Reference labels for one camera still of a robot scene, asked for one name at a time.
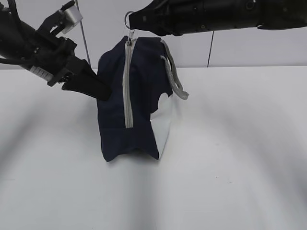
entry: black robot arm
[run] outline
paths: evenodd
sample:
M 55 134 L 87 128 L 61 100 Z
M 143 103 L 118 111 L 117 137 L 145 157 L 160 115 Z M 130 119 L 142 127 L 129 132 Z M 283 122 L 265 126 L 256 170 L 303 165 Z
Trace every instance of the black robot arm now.
M 0 63 L 20 65 L 47 81 L 63 83 L 63 90 L 80 92 L 107 100 L 111 90 L 93 72 L 86 60 L 75 56 L 76 44 L 56 37 L 77 25 L 82 16 L 74 1 L 45 19 L 38 30 L 19 19 L 15 0 L 9 8 L 0 3 Z
M 131 29 L 159 36 L 307 26 L 307 0 L 154 0 L 129 16 Z

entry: white wall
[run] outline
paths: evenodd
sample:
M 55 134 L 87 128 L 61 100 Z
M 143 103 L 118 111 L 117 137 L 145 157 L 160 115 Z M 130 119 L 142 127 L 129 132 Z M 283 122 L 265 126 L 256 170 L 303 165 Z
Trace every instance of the white wall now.
M 17 0 L 22 20 L 38 28 L 42 21 L 68 0 Z M 79 0 L 84 16 L 84 30 L 93 68 L 100 56 L 128 31 L 124 25 L 127 11 L 137 11 L 151 0 Z M 216 32 L 213 41 L 211 67 L 229 66 L 294 66 L 307 64 L 307 29 L 260 31 L 243 29 Z M 86 58 L 80 27 L 68 35 L 78 44 L 76 54 Z M 154 36 L 137 32 L 136 36 Z M 212 33 L 168 36 L 171 51 L 179 67 L 206 67 Z M 0 65 L 0 69 L 17 68 Z

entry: bag handle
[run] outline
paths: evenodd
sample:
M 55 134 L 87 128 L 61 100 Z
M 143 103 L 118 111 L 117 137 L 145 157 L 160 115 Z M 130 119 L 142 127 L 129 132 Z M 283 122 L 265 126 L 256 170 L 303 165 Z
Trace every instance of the bag handle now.
M 166 69 L 167 77 L 171 84 L 171 87 L 179 98 L 181 98 L 182 100 L 187 100 L 189 97 L 189 94 L 183 90 L 183 86 L 179 80 L 175 62 L 171 55 L 169 47 L 164 40 L 161 40 L 161 43 L 164 45 L 166 54 L 167 54 L 167 58 L 164 56 L 161 56 L 161 59 L 164 60 L 165 62 L 165 69 Z

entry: fabric bag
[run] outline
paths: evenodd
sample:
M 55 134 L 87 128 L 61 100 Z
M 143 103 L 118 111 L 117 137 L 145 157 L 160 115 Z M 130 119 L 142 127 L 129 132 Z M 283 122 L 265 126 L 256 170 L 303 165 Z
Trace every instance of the fabric bag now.
M 189 96 L 161 38 L 125 36 L 99 60 L 98 77 L 111 86 L 107 102 L 98 101 L 102 153 L 106 161 L 141 150 L 160 159 L 168 137 L 173 91 Z

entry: metal key ring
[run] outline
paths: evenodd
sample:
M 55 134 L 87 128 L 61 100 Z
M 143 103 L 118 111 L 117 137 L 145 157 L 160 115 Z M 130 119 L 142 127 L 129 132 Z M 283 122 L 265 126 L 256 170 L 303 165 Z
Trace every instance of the metal key ring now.
M 129 11 L 129 12 L 127 12 L 126 15 L 125 15 L 125 25 L 126 25 L 126 27 L 127 27 L 128 29 L 130 29 L 130 22 L 129 22 L 129 25 L 128 25 L 127 18 L 128 18 L 128 16 L 129 16 L 129 14 L 131 14 L 131 13 L 134 13 L 134 12 L 133 12 L 133 11 Z

